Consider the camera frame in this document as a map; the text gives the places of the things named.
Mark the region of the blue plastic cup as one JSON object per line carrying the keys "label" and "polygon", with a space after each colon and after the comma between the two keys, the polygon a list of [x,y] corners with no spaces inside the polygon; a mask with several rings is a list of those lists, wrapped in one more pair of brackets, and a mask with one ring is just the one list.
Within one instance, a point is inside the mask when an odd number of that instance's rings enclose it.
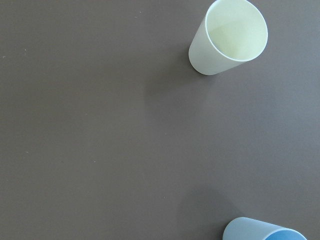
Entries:
{"label": "blue plastic cup", "polygon": [[223,240],[306,240],[300,232],[248,218],[233,219],[224,229]]}

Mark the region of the cream plastic cup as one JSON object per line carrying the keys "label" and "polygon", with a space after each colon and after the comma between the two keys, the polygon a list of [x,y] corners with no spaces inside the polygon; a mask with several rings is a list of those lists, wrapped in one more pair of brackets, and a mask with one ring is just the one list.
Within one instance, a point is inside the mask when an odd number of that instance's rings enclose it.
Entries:
{"label": "cream plastic cup", "polygon": [[268,27],[247,0],[216,0],[205,13],[188,50],[192,67],[211,76],[256,59],[266,48]]}

